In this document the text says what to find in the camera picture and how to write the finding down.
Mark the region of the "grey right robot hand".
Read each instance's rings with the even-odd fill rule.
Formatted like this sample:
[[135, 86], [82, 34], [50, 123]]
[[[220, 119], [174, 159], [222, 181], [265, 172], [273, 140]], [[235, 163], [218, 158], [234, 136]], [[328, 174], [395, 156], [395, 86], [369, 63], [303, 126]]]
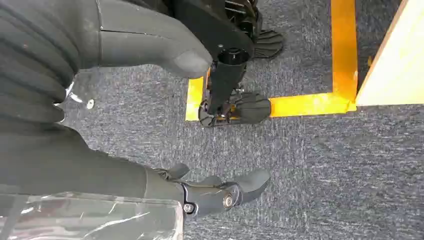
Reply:
[[180, 21], [128, 0], [3, 0], [0, 3], [0, 184], [15, 193], [80, 192], [192, 204], [194, 215], [256, 200], [270, 175], [258, 169], [235, 181], [210, 176], [182, 182], [91, 149], [61, 125], [58, 107], [80, 70], [157, 65], [198, 78], [212, 57]]

